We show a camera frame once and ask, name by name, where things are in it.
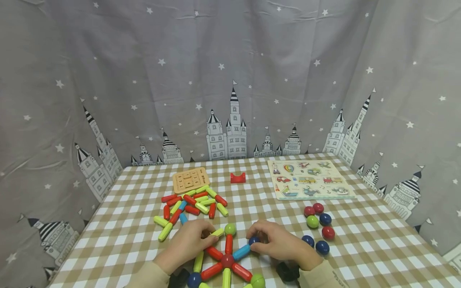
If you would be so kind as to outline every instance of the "child's hand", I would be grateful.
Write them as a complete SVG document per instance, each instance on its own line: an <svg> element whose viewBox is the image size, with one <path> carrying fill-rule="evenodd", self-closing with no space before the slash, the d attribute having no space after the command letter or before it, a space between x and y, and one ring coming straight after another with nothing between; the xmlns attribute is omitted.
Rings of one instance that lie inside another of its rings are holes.
<svg viewBox="0 0 461 288"><path fill-rule="evenodd" d="M215 228L203 219L186 222L170 241L168 248L154 259L166 274L170 275L179 266L195 258L198 253L210 247L218 237L209 235Z"/></svg>
<svg viewBox="0 0 461 288"><path fill-rule="evenodd" d="M257 242L250 246L252 251L278 260L294 260L305 271L312 270L323 261L309 244L277 223L258 220L247 231L247 239L261 233L262 236L267 237L268 243L263 243L261 239L261 243Z"/></svg>

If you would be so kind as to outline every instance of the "sleeve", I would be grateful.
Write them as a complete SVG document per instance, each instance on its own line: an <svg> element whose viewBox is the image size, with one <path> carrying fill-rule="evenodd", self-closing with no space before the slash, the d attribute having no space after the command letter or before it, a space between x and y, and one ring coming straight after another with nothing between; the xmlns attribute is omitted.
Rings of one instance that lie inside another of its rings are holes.
<svg viewBox="0 0 461 288"><path fill-rule="evenodd" d="M338 276L327 260L311 271L299 269L301 288L347 288L349 285Z"/></svg>
<svg viewBox="0 0 461 288"><path fill-rule="evenodd" d="M167 288L170 276L152 261L144 263L125 288Z"/></svg>

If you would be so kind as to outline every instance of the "table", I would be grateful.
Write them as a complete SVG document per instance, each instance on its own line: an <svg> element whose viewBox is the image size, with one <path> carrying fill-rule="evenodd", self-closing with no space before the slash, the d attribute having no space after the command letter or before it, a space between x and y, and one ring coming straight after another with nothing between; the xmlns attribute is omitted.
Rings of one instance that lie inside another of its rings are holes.
<svg viewBox="0 0 461 288"><path fill-rule="evenodd" d="M168 238L163 243L157 241L162 228L154 224L153 216L162 215L160 198L172 193L172 175L196 167L206 168L210 186L229 202L229 216L223 217L217 211L212 223L216 228L236 224L234 250L247 243L245 230L258 219L282 224L298 237L311 235L316 242L321 240L320 230L309 229L303 216L303 208L314 201L275 199L268 159L331 160L355 190L358 195L355 200L318 201L333 218L337 235L330 242L326 258L350 287L461 287L454 269L345 163L332 153L319 153L125 168L50 288L124 287L144 261L154 259L168 245ZM246 183L230 184L231 172L236 175L245 172ZM191 214L188 218L196 219ZM178 222L173 227L169 238L180 226ZM221 238L217 248L224 251L224 244L225 239ZM205 256L203 269L214 263ZM261 273L267 287L284 287L273 259L251 254L240 264L253 274ZM221 287L222 275L207 283ZM242 287L243 280L232 275L232 286Z"/></svg>

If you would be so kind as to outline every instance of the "star print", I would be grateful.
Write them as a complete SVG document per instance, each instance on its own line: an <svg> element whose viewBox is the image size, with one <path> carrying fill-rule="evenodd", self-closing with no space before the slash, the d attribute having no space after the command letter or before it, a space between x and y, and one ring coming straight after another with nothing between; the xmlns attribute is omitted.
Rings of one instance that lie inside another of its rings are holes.
<svg viewBox="0 0 461 288"><path fill-rule="evenodd" d="M10 256L8 258L6 258L6 261L8 262L8 264L10 264L11 262L13 262L14 260L16 260L16 253L14 254L10 254Z"/></svg>
<svg viewBox="0 0 461 288"><path fill-rule="evenodd" d="M58 150L58 152L64 153L64 151L63 151L63 150L64 150L64 147L61 146L61 143L59 143L59 145L58 145L58 146L55 146L55 147L56 147L56 149Z"/></svg>
<svg viewBox="0 0 461 288"><path fill-rule="evenodd" d="M64 84L61 82L61 80L56 80L56 86L59 86L59 88L62 89L62 87L64 86Z"/></svg>

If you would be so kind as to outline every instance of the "blue ball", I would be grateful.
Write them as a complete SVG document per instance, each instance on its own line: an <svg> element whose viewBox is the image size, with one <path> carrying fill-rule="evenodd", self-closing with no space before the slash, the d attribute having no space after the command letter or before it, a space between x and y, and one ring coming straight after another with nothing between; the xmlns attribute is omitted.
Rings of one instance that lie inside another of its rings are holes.
<svg viewBox="0 0 461 288"><path fill-rule="evenodd" d="M187 280L187 287L189 288L199 288L201 283L200 273L194 272L190 274L189 279Z"/></svg>
<svg viewBox="0 0 461 288"><path fill-rule="evenodd" d="M323 226L328 226L331 224L331 216L326 213L320 214L319 220L320 224L322 224Z"/></svg>
<svg viewBox="0 0 461 288"><path fill-rule="evenodd" d="M326 255L328 254L328 252L330 252L330 246L327 242L323 240L317 242L317 244L315 245L315 249L317 249L317 251L322 255Z"/></svg>
<svg viewBox="0 0 461 288"><path fill-rule="evenodd" d="M249 240L248 240L248 244L251 246L251 244L253 243L256 243L256 242L261 242L261 240L259 239L259 237L251 237Z"/></svg>
<svg viewBox="0 0 461 288"><path fill-rule="evenodd" d="M309 235L304 235L302 238L301 238L304 242L306 242L307 244L309 244L310 246L312 246L312 248L314 248L314 239L309 236Z"/></svg>

